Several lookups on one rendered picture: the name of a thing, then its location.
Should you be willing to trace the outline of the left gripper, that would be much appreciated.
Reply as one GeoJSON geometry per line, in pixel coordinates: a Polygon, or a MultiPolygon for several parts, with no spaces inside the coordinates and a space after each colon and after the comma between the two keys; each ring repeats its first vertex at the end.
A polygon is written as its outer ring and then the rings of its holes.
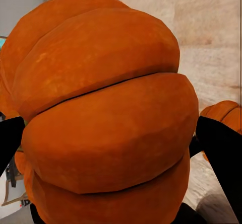
{"type": "Polygon", "coordinates": [[[198,154],[199,152],[203,151],[203,148],[195,135],[193,136],[191,142],[192,143],[189,145],[190,158],[193,157],[194,155],[198,154]]]}

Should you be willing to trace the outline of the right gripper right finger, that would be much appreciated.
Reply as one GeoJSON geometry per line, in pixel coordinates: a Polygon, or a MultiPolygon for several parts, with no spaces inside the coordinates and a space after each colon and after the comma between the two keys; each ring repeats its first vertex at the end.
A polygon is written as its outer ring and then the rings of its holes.
{"type": "Polygon", "coordinates": [[[200,116],[195,136],[242,224],[242,135],[217,120],[200,116]]]}

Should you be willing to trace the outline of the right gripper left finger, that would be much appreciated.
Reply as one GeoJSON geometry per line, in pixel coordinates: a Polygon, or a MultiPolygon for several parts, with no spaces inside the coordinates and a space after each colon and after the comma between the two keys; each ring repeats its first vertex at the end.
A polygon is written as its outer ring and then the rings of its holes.
{"type": "Polygon", "coordinates": [[[0,176],[20,146],[24,128],[21,116],[0,121],[0,176]]]}

